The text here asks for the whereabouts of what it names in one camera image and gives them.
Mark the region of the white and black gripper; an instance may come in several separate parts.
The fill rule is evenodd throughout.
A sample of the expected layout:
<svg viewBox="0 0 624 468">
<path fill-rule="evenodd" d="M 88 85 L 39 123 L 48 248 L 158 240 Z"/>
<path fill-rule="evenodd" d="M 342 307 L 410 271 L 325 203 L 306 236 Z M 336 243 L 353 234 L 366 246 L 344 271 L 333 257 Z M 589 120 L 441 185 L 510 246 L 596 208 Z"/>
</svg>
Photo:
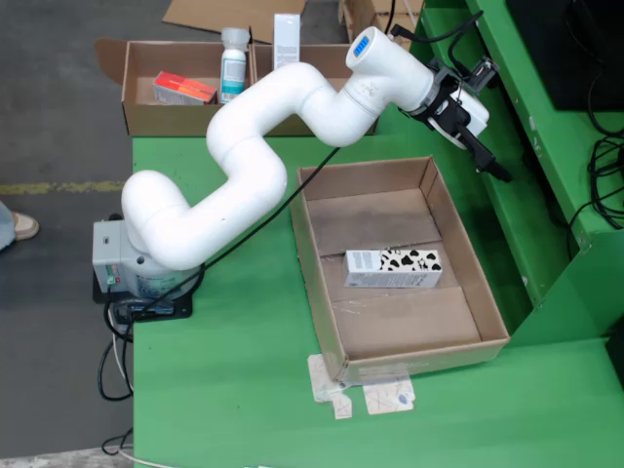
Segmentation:
<svg viewBox="0 0 624 468">
<path fill-rule="evenodd" d="M 442 123 L 443 114 L 449 107 L 449 102 L 454 101 L 458 104 L 459 110 L 468 114 L 468 122 L 464 124 L 467 129 L 452 131 L 449 124 Z M 512 175 L 500 165 L 491 151 L 486 148 L 477 137 L 488 126 L 489 113 L 483 104 L 470 93 L 463 89 L 458 89 L 450 94 L 435 111 L 432 117 L 428 117 L 426 124 L 448 141 L 453 143 L 460 149 L 467 149 L 472 153 L 476 165 L 476 169 L 480 173 L 488 173 L 498 180 L 511 182 Z"/>
</svg>

